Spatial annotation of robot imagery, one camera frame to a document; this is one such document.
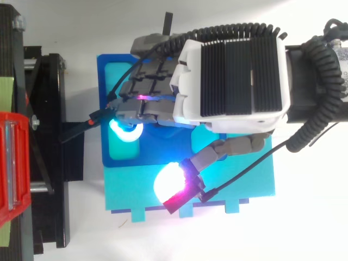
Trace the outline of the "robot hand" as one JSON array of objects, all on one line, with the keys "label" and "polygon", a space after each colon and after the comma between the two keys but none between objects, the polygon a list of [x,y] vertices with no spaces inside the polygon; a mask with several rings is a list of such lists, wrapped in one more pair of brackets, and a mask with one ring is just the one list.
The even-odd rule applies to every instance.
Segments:
[{"label": "robot hand", "polygon": [[175,50],[178,63],[169,87],[174,100],[151,86],[136,90],[127,81],[113,98],[111,129],[123,140],[137,138],[144,125],[195,128],[205,126],[230,138],[216,140],[180,163],[167,164],[154,185],[170,183],[158,199],[174,213],[192,198],[213,198],[205,191],[202,170],[225,156],[258,152],[290,108],[285,48],[274,36],[187,40]]}]

